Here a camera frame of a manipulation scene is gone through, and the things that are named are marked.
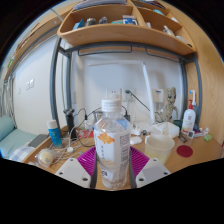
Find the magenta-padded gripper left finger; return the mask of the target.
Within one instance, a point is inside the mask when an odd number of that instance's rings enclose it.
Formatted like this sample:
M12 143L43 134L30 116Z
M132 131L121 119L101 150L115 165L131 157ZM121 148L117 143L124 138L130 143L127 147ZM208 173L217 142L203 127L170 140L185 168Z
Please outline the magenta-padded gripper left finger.
M90 148L78 158L69 158L55 175L81 187L94 189L97 183L96 148Z

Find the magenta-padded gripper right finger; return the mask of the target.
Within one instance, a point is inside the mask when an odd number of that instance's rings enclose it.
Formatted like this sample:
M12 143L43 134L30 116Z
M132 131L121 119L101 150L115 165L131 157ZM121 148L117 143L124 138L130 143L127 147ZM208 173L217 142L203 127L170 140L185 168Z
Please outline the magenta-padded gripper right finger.
M169 170L157 158L148 158L138 149L130 148L129 180L132 189L143 187L169 174Z

